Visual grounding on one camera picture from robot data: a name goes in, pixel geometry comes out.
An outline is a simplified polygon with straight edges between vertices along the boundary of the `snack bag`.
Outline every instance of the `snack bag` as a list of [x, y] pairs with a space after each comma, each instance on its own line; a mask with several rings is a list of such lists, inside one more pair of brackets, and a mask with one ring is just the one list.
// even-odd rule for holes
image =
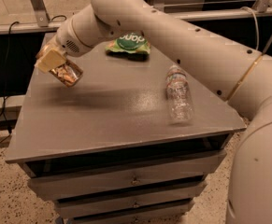
[[146, 60], [150, 54], [150, 43], [143, 36], [131, 33], [107, 44], [106, 52], [130, 60]]

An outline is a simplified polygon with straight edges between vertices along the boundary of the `white cable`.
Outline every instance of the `white cable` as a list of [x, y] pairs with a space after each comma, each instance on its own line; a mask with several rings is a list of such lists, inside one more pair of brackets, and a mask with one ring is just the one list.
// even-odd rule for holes
[[253, 18], [255, 20], [255, 29], [256, 29], [256, 49], [258, 50], [258, 48], [259, 48], [259, 26], [258, 26], [258, 21], [257, 21], [255, 11], [253, 9], [251, 9], [250, 7], [242, 7], [241, 9], [246, 10], [253, 15]]

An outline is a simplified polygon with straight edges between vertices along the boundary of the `desk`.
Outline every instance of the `desk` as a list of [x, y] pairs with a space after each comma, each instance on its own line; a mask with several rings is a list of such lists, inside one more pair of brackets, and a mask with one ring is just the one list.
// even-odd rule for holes
[[71, 58], [84, 70], [73, 88], [34, 71], [7, 162], [75, 224], [183, 214], [246, 126], [191, 76], [194, 118], [172, 124], [165, 98], [172, 62], [156, 48], [144, 63], [109, 57], [105, 45]]

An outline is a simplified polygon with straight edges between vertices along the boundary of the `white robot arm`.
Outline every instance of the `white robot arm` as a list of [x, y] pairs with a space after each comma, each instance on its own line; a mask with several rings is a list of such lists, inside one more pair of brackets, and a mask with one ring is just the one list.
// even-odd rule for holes
[[234, 159], [226, 222], [272, 223], [272, 57], [174, 19], [143, 0], [92, 0], [60, 27], [37, 66], [49, 71], [63, 63], [66, 54], [81, 56], [126, 31], [140, 31], [173, 62], [252, 119]]

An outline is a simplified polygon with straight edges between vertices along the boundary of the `plastic bottle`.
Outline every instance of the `plastic bottle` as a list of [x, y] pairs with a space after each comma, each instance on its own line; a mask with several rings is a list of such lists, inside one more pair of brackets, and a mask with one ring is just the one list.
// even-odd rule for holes
[[185, 122], [193, 117], [193, 101], [185, 72], [175, 64], [167, 73], [166, 94], [173, 122]]

